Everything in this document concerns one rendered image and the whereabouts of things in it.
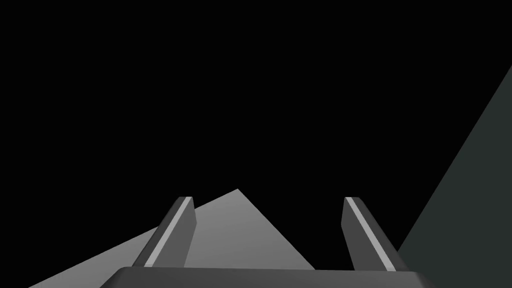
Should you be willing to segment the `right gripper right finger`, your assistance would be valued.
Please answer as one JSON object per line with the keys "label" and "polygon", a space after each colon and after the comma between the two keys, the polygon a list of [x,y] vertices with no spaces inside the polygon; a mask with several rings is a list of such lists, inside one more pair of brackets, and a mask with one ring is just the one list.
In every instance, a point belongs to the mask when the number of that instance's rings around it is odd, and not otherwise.
{"label": "right gripper right finger", "polygon": [[340,225],[354,270],[409,271],[397,249],[359,197],[344,198]]}

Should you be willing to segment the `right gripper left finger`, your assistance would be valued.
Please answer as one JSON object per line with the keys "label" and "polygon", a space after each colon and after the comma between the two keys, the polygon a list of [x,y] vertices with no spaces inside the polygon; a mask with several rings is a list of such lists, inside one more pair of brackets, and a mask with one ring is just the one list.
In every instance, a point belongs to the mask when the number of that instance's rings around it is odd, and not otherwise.
{"label": "right gripper left finger", "polygon": [[178,197],[132,265],[183,268],[196,227],[193,198]]}

